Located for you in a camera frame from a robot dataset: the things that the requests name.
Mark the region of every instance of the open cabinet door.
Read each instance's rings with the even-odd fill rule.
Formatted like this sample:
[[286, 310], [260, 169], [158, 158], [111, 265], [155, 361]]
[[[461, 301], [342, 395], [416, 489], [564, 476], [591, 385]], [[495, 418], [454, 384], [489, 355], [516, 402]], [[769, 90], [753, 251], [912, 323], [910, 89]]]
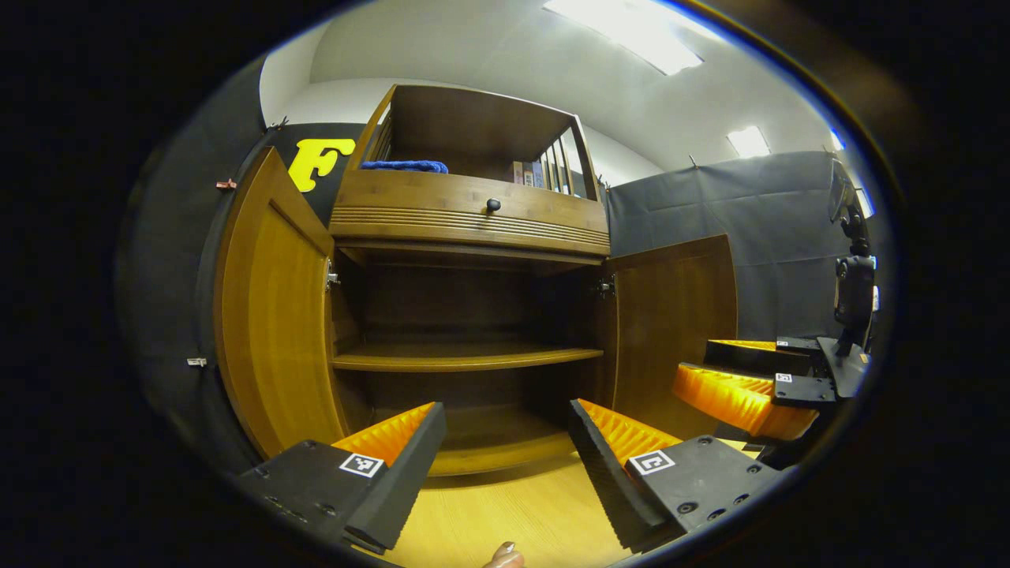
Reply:
[[273, 148], [237, 189], [214, 285], [221, 376], [265, 458], [343, 437], [330, 368], [327, 264], [333, 240]]
[[712, 434], [718, 421], [675, 396], [673, 384], [680, 363], [702, 362], [707, 340], [736, 338], [729, 238], [616, 257], [604, 269], [616, 290], [599, 311], [611, 407], [684, 440]]

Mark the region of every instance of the wooden floor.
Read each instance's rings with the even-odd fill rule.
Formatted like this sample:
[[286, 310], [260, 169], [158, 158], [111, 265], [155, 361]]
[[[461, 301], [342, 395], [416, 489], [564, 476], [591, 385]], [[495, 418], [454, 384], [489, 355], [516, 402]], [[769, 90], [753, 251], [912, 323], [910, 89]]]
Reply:
[[480, 568], [505, 541], [516, 543], [528, 568], [597, 568], [630, 556], [572, 453], [511, 470], [429, 478], [396, 548], [382, 558], [408, 568]]

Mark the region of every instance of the ceiling light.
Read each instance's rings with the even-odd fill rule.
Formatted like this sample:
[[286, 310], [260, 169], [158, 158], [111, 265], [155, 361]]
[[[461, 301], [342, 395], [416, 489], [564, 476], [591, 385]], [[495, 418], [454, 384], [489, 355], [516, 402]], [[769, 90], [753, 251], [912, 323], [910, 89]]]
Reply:
[[648, 12], [650, 16], [669, 20], [671, 23], [674, 23], [684, 29], [690, 29], [694, 33], [697, 33], [706, 39], [719, 42], [723, 41], [723, 38], [719, 37], [719, 35], [714, 31], [681, 13], [677, 8], [669, 3], [652, 2], [650, 0], [637, 0], [632, 3], [637, 5], [641, 10]]
[[740, 158], [753, 158], [755, 156], [768, 156], [772, 154], [772, 151], [768, 148], [768, 143], [765, 141], [765, 136], [761, 133], [761, 129], [758, 126], [747, 126], [742, 130], [729, 132], [726, 134], [726, 137], [729, 138], [729, 144], [733, 145], [733, 149], [736, 150], [736, 154]]
[[655, 5], [648, 0], [550, 0], [543, 9], [606, 35], [664, 75], [702, 63], [674, 36], [671, 17], [656, 17]]
[[841, 140], [838, 139], [838, 134], [834, 130], [831, 130], [831, 145], [839, 152], [845, 150], [845, 145], [841, 144]]

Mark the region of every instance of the finger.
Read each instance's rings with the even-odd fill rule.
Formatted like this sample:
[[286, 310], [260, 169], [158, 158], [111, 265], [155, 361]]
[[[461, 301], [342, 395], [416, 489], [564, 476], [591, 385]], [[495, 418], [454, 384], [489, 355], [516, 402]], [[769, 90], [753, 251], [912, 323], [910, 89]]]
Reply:
[[525, 565], [526, 559], [522, 557], [522, 553], [512, 552], [493, 559], [481, 568], [523, 568]]
[[512, 541], [505, 541], [504, 543], [502, 543], [502, 546], [498, 547], [498, 550], [495, 551], [495, 554], [491, 557], [491, 560], [495, 560], [496, 558], [505, 556], [506, 554], [510, 554], [514, 549], [515, 549], [515, 543], [513, 543]]

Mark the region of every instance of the gray backdrop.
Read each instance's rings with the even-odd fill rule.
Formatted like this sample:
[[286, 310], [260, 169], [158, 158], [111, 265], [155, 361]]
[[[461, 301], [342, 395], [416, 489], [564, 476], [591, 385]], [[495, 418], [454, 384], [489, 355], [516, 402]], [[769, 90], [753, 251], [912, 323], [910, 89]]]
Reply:
[[740, 339], [837, 336], [834, 259], [849, 242], [828, 222], [832, 157], [773, 154], [613, 187], [612, 255], [727, 233]]

